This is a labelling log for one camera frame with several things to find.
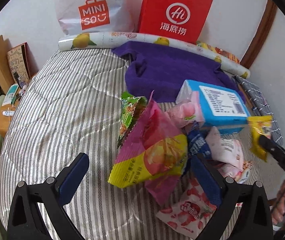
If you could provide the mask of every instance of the white wall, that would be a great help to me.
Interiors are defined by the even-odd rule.
[[[250,80],[260,87],[275,114],[285,148],[285,16],[279,9],[267,40],[250,70]]]
[[[58,49],[63,36],[56,20],[55,0],[11,0],[0,12],[0,34],[11,45],[27,42],[31,65],[42,68]],[[262,17],[267,0],[213,0],[200,40],[234,53],[241,58]],[[130,0],[137,22],[142,0]]]

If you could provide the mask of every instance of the barcode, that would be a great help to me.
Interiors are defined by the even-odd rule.
[[[243,108],[241,107],[241,104],[234,103],[234,107],[236,108],[238,114],[244,114]]]

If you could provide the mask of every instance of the striped bedding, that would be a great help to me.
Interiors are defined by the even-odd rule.
[[[89,171],[64,209],[85,239],[187,239],[155,218],[161,207],[142,184],[120,189],[107,183],[117,155],[120,97],[126,89],[128,65],[129,60],[109,49],[56,52],[33,78],[0,156],[0,218],[5,228],[20,180],[42,183],[84,152],[90,159]],[[161,104],[163,110],[170,106],[172,103]],[[273,160],[265,164],[249,152],[248,135],[246,128],[229,137],[241,139],[245,159],[254,160],[248,183],[261,180],[271,192],[279,169]],[[185,176],[166,205],[179,201],[187,184]],[[44,206],[39,207],[52,238],[59,239]],[[235,208],[223,239],[238,214],[239,208]]]

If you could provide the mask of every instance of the purple cloth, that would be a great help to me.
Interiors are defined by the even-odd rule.
[[[236,90],[238,86],[220,69],[220,63],[206,57],[164,45],[128,41],[112,50],[119,57],[127,54],[132,62],[125,74],[128,92],[158,102],[175,102],[186,79]]]

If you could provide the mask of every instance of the green snack package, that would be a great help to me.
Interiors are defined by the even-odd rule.
[[[118,147],[122,145],[143,110],[145,110],[146,105],[147,99],[145,97],[135,97],[127,91],[121,94],[121,124]]]

